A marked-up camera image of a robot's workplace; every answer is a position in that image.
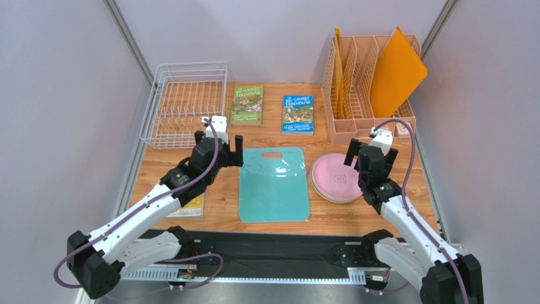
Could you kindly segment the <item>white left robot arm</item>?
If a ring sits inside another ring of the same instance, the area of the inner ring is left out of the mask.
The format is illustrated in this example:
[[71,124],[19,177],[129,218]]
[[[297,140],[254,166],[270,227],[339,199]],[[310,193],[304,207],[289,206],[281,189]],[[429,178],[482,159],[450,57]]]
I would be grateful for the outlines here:
[[228,140],[215,133],[195,133],[190,157],[170,169],[138,203],[99,229],[76,231],[67,240],[67,256],[61,262],[90,299],[107,295],[126,275],[154,263],[190,263],[214,258],[195,254],[194,239],[179,226],[156,237],[140,239],[157,222],[201,196],[220,169],[243,166],[243,138],[235,136],[235,151]]

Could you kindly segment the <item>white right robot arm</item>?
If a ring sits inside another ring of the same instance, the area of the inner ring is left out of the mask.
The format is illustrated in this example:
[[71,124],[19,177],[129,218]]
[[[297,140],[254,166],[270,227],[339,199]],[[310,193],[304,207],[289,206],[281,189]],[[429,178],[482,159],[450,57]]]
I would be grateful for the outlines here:
[[451,246],[413,208],[404,188],[389,177],[396,156],[396,149],[384,152],[374,141],[350,141],[344,163],[358,172],[365,202],[407,243],[382,229],[364,236],[365,247],[407,280],[422,303],[483,303],[480,262]]

